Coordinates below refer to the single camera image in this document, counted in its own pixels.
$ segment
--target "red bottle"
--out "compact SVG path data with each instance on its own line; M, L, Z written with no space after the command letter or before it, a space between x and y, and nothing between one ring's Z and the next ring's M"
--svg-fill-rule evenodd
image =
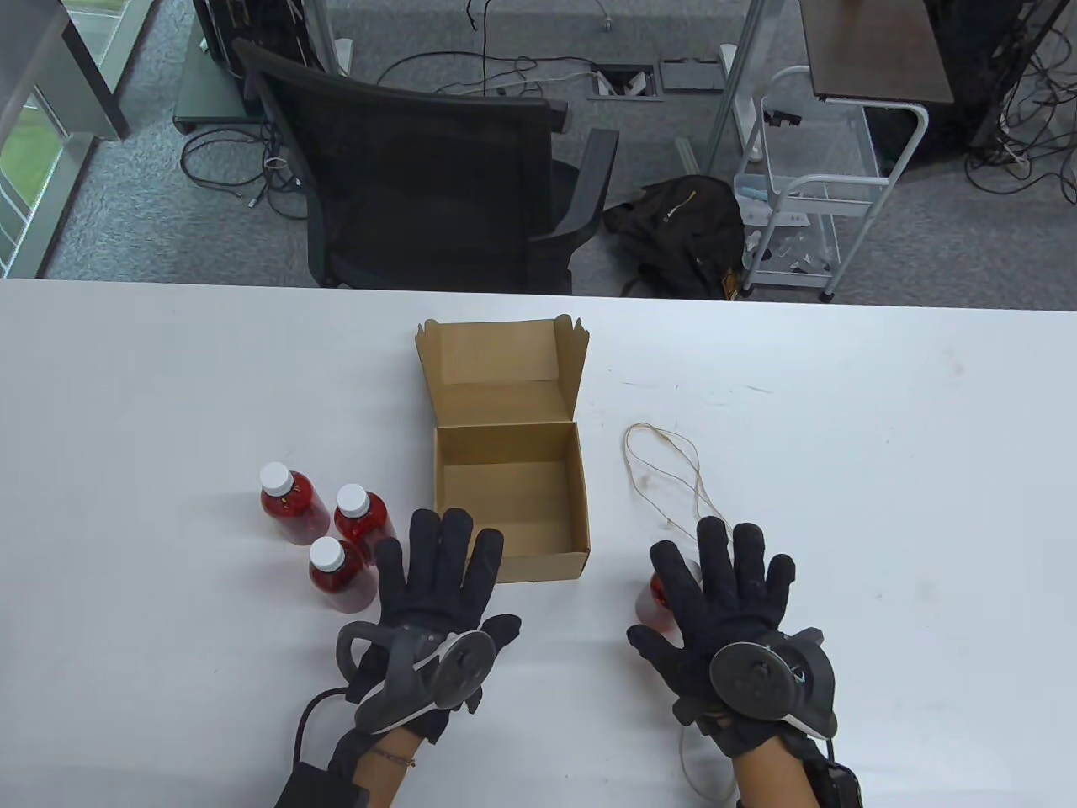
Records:
M310 580L325 593L334 609L362 612L378 593L363 556L350 542L323 535L310 545Z
M277 520L289 541L310 544L328 532L330 512L309 479L283 463L268 463L258 476L262 510Z
M355 484L346 485L337 492L333 521L340 535L359 547L366 559L374 558L378 542L396 538L386 503L378 494Z
M702 572L699 565L693 559L686 558L685 566L696 579L698 584L702 581ZM656 572L651 576L651 581L643 587L643 591L635 599L635 616L644 626L649 626L656 631L671 631L676 628L676 621L673 619L673 612L670 611L666 601L666 589Z

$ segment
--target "white table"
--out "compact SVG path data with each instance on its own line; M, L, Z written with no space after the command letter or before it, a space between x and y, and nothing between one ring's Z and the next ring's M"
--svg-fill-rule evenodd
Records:
M258 466L361 480L406 524L432 499L417 324L564 310L591 332L592 557L499 587L523 633L397 805L699 804L624 640L671 534L625 476L641 419L796 558L784 626L826 633L867 805L1072 804L1077 315L10 281L0 805L271 806L344 618L272 538ZM308 761L350 713L319 708Z

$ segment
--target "cardboard box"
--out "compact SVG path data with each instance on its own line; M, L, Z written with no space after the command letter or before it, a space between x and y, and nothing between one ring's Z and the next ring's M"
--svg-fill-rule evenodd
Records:
M498 581L579 577L591 551L572 419L590 335L568 315L438 323L415 338L434 404L438 513L505 535Z

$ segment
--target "black glove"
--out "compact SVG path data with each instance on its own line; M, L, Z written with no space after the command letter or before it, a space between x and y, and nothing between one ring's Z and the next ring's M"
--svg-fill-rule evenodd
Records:
M443 635L479 627L498 580L505 539L498 530L481 531L475 539L468 563L467 546L474 526L467 512L460 509L446 511L444 519L433 511L416 511L411 516L411 561L406 581L400 542L387 539L378 543L375 561L381 625L395 628L407 624ZM519 635L520 618L515 614L499 614L486 621L481 630L490 635L500 652ZM348 683L348 700L358 703L384 680L388 665L389 649L372 644ZM448 710L431 710L404 726L436 743L448 723ZM350 780L355 763L380 737L358 729L348 732L337 743L330 771Z
M774 556L765 576L763 531L755 525L733 528L732 563L724 521L713 516L701 519L696 535L702 589L673 542L658 542L651 548L651 561L681 628L684 647L642 625L628 629L628 641L681 697L679 706L696 706L700 729L726 755L737 757L785 729L778 722L755 721L729 710L711 684L711 659L730 643L752 642L778 628L785 616L796 565L788 556Z

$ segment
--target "white metal cart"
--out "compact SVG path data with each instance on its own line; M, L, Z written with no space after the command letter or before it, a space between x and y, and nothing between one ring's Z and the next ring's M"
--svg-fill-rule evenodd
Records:
M879 171L866 107L908 110L917 117L917 128L887 177ZM927 110L903 101L819 99L807 65L775 73L755 93L755 108L747 142L759 138L764 173L745 172L752 156L745 149L733 191L742 201L758 204L756 209L765 214L757 222L758 243L745 253L741 293L750 295L757 283L821 289L820 299L829 303L920 145ZM862 220L844 256L838 247L836 217ZM779 226L782 236L775 242Z

